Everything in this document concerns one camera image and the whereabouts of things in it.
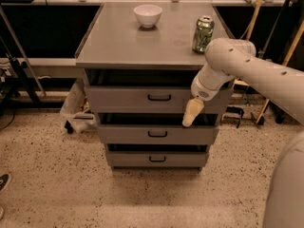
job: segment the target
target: terrazzo floor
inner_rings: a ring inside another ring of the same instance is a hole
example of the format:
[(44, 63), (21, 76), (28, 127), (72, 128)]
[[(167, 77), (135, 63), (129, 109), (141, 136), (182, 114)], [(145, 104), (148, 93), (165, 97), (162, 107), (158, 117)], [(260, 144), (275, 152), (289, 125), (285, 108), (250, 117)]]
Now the terrazzo floor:
[[(258, 106), (246, 106), (244, 118)], [(11, 113), (0, 118), (0, 128)], [(276, 158), (303, 126), (226, 118), (207, 165), (197, 169), (115, 169), (95, 131), (67, 134), (58, 110), (17, 110), (0, 131), (1, 228), (261, 227)]]

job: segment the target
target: metal pole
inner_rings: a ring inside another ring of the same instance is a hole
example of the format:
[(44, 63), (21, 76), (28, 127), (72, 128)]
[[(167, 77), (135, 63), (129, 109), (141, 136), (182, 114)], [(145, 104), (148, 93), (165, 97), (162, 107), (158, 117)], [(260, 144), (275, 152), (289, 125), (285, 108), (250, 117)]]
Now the metal pole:
[(26, 61), (27, 65), (28, 65), (28, 69), (29, 69), (31, 75), (32, 75), (33, 78), (35, 79), (35, 81), (36, 81), (37, 85), (39, 86), (39, 88), (40, 88), (40, 90), (41, 90), (43, 96), (46, 96), (47, 94), (46, 94), (45, 90), (43, 89), (43, 87), (41, 86), (41, 84), (40, 84), (39, 80), (37, 79), (35, 73), (33, 72), (32, 68), (31, 68), (31, 66), (30, 66), (30, 63), (29, 63), (29, 59), (28, 59), (26, 53), (24, 52), (24, 50), (23, 50), (21, 44), (19, 43), (19, 40), (18, 40), (18, 38), (17, 38), (15, 32), (13, 31), (13, 29), (12, 29), (12, 27), (11, 27), (11, 25), (10, 25), (10, 21), (9, 21), (9, 19), (7, 18), (6, 14), (4, 13), (1, 4), (0, 4), (0, 14), (1, 14), (1, 16), (2, 16), (2, 18), (3, 18), (3, 20), (4, 20), (4, 22), (6, 23), (6, 25), (7, 25), (8, 29), (9, 29), (9, 32), (10, 32), (10, 34), (11, 34), (11, 36), (12, 36), (12, 38), (13, 38), (15, 44), (18, 46), (18, 48), (19, 48), (19, 50), (20, 50), (20, 52), (21, 52), (23, 58), (25, 59), (25, 61)]

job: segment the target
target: black handle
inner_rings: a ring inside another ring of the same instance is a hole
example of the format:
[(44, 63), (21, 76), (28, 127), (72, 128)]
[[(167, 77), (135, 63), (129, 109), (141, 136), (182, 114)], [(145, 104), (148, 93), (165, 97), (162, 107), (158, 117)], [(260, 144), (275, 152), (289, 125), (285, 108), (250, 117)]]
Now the black handle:
[(148, 94), (148, 100), (152, 102), (169, 102), (171, 100), (171, 95), (166, 96), (166, 98), (157, 98)]
[(149, 160), (150, 162), (165, 162), (166, 161), (166, 157), (163, 157), (163, 160), (152, 160), (152, 157), (149, 156)]
[(153, 135), (150, 131), (148, 131), (148, 136), (151, 138), (165, 138), (168, 136), (168, 132), (165, 131), (163, 135)]

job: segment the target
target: green can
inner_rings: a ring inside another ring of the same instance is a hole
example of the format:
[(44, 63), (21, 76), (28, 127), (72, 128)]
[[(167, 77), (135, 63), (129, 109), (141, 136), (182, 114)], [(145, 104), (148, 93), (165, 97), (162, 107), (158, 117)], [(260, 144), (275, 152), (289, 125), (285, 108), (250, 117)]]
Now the green can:
[(193, 36), (192, 49), (196, 53), (204, 53), (211, 41), (215, 22), (209, 15), (202, 15), (197, 21), (196, 32)]

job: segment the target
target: sneaker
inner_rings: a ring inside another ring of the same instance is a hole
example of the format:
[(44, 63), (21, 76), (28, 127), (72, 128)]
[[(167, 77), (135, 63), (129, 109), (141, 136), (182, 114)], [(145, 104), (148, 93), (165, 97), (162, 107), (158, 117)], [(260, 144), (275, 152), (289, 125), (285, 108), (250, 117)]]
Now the sneaker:
[(4, 209), (0, 206), (0, 219), (3, 217), (4, 215)]
[(11, 176), (10, 174), (4, 174), (0, 177), (0, 194), (7, 189), (10, 184)]

